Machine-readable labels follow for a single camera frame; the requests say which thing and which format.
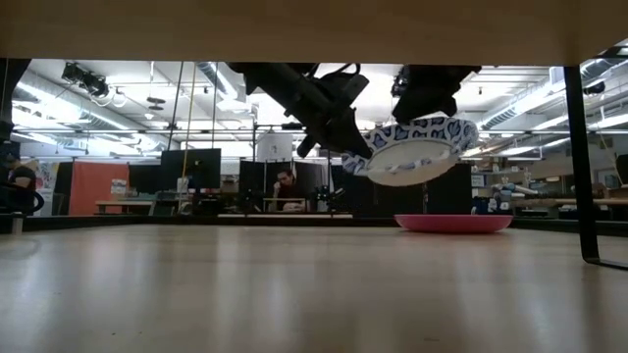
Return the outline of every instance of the paper plate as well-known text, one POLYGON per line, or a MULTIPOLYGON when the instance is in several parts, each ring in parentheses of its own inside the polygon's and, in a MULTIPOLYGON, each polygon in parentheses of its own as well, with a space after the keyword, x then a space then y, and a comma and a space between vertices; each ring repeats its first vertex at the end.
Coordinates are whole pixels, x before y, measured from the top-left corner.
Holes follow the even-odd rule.
POLYGON ((373 157, 343 154, 344 169, 379 184, 405 186, 448 171, 460 153, 473 147, 478 129, 469 121, 437 117, 418 119, 408 126, 376 128, 364 139, 373 157))
POLYGON ((512 222, 510 215, 395 215, 394 219, 408 230, 449 234, 488 234, 512 222))

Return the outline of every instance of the orange partition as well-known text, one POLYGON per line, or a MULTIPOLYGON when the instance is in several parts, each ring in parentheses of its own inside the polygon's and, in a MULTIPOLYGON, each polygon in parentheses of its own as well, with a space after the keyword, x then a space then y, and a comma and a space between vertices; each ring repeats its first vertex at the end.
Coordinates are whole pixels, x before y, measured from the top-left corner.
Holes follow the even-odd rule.
MULTIPOLYGON (((70 216, 91 216, 98 212, 96 201, 112 200, 111 182, 123 179, 129 184, 129 166, 75 162, 70 193, 70 216)), ((108 213, 121 212, 108 207, 108 213)))

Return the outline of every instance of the person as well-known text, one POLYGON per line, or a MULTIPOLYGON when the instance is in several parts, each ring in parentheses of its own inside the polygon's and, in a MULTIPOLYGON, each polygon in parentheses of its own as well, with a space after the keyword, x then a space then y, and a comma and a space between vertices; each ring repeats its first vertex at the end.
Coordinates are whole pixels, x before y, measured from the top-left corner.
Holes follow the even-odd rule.
POLYGON ((282 201, 281 199, 302 198, 305 196, 296 184, 296 177, 292 170, 284 170, 277 174, 277 182, 274 185, 273 202, 271 211, 302 212, 304 202, 282 201))
POLYGON ((8 154, 5 158, 5 166, 9 169, 9 182, 23 187, 25 190, 16 189, 9 194, 9 205, 21 209, 29 209, 34 206, 37 177, 35 172, 20 163, 20 158, 8 154))

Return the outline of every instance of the pink bowl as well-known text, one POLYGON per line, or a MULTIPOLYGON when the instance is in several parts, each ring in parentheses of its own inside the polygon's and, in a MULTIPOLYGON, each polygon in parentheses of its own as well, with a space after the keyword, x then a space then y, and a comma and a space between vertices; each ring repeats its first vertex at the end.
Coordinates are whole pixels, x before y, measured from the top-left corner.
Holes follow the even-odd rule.
POLYGON ((451 234, 492 233, 512 222, 512 216, 505 215, 394 215, 394 219, 411 231, 451 234))

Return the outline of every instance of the blue patterned plate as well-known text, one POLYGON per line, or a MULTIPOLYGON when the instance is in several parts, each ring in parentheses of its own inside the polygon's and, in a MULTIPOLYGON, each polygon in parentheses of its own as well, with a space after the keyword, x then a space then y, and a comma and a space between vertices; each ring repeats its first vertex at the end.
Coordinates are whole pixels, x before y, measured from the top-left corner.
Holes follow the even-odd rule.
POLYGON ((469 121, 437 117, 376 128, 364 139, 373 157, 343 154, 344 169, 379 184, 403 186, 427 181, 453 167, 458 155, 477 141, 478 129, 469 121))

